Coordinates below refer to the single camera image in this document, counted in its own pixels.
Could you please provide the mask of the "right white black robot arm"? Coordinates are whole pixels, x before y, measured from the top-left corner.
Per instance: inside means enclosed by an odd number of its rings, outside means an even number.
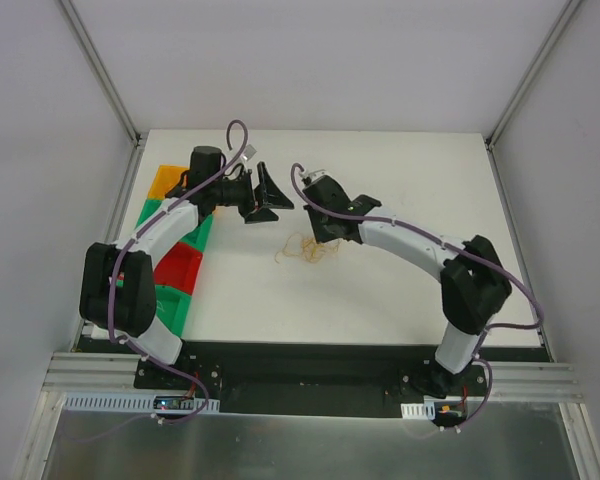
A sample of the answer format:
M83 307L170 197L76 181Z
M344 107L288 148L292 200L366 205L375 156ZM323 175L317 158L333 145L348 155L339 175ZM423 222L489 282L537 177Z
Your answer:
M361 194L351 199L330 175L304 176L302 194L315 240L346 240L391 253L430 274L441 286L447 326L434 357L411 377L412 387L434 398L461 388L481 335L512 293L493 244L476 235L449 241L406 228L382 203Z

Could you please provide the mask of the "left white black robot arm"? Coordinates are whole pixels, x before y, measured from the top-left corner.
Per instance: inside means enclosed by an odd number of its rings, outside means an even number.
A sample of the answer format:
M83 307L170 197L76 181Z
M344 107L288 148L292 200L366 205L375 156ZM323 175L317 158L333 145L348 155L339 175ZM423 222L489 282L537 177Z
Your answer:
M183 179L151 216L131 234L113 243L96 242L86 251L80 316L157 365L156 375L168 388L200 382L185 342L158 316L154 271L159 262L217 207L236 208L247 224L275 222L278 211L294 207L264 163L245 168L254 152L245 146L228 159L217 147L195 147Z

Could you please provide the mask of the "upper green plastic bin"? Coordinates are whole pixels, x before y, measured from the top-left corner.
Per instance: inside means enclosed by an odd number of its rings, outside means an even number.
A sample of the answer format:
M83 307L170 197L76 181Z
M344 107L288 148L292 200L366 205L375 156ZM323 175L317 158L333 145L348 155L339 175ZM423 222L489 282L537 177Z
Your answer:
M161 206L162 201L158 199L146 199L136 222L138 228L144 221L151 217ZM180 239L180 242L189 245L199 252L204 252L211 234L214 217L209 215L193 231Z

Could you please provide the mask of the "green plastic bin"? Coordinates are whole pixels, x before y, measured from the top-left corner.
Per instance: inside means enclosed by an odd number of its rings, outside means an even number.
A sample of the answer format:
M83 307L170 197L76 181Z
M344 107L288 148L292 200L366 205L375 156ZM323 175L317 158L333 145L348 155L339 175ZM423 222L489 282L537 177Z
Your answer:
M144 221L151 217L161 206L162 201L158 199L146 199L136 222L138 228ZM193 231L180 239L180 242L189 245L199 252L204 252L211 234L214 217L209 215Z
M174 287L156 285L153 278L118 280L105 288L105 327L139 338L154 321L159 321L179 337L190 303L190 295Z

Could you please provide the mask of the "orange plastic bin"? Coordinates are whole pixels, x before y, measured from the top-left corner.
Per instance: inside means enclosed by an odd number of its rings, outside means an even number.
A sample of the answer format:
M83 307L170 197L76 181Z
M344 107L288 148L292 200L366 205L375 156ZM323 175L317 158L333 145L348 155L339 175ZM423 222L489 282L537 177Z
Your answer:
M186 170L185 166L160 165L149 188L147 198L163 200L167 193L179 183Z

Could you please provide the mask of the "red plastic bin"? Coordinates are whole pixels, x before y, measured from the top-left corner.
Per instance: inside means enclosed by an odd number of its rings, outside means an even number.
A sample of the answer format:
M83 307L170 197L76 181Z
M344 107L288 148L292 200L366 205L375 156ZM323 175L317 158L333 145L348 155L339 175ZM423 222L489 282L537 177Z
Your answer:
M169 287L191 296L202 259L201 252L183 242L173 246L158 263L154 263L146 252L127 252L117 274L116 286L125 285L125 272L129 268L128 285L137 288L139 295Z

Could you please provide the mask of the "lower green plastic bin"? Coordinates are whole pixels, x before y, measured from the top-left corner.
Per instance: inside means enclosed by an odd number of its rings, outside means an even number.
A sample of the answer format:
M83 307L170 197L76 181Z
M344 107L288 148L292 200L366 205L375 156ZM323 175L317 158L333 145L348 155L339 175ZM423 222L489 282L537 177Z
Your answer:
M179 337L190 303L190 295L174 287L156 285L153 278L118 280L105 288L105 327L139 338L154 321L159 321Z

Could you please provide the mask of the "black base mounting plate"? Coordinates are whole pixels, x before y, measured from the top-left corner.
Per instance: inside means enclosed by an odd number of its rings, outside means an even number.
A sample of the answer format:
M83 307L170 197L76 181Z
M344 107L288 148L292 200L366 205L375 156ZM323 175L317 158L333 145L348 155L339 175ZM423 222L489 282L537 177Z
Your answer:
M430 346L189 341L180 372L133 367L135 388L186 391L223 413L394 419L434 392Z

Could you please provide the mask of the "left aluminium frame post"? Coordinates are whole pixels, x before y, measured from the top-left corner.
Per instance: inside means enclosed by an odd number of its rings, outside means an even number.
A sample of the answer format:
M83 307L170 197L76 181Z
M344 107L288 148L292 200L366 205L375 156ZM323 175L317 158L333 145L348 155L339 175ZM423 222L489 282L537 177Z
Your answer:
M142 133L132 120L74 2L71 0L57 0L55 4L65 19L78 48L126 137L134 147L137 147L142 141Z

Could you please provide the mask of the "aluminium frame post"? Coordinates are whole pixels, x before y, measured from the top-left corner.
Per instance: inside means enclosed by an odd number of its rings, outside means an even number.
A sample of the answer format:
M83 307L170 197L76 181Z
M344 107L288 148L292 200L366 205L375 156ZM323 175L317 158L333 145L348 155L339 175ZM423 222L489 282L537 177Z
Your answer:
M485 136L485 146L488 151L494 149L504 134L506 128L521 107L523 100L529 94L535 81L540 76L544 66L558 47L562 37L585 4L586 2L584 0L568 0L563 3L556 19L551 24L547 34L544 36L537 51L533 55L502 113L499 115L494 127L491 129L490 133Z
M142 133L132 120L74 2L71 0L57 0L55 4L65 19L78 48L126 137L134 147L137 147L142 141Z

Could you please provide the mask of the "aluminium front rail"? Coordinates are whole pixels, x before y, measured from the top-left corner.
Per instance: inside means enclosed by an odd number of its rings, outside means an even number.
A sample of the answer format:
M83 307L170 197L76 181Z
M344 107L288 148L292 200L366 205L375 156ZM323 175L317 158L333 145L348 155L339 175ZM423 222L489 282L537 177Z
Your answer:
M66 392L166 393L172 389L137 388L134 354L55 353L43 389ZM500 402L582 403L584 393L574 368L554 362L491 361L491 396Z

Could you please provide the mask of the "right aluminium frame post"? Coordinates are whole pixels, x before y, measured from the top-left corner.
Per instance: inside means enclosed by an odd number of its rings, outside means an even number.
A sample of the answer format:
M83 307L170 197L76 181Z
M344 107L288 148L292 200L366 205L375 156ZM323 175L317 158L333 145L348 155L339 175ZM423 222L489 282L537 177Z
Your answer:
M529 94L535 81L540 76L544 66L558 47L562 37L585 4L586 2L584 0L568 0L563 3L556 19L551 24L547 34L544 36L537 51L533 55L502 113L499 115L494 127L491 129L490 133L485 136L485 146L488 151L494 149L504 134L506 128L521 107L523 100Z

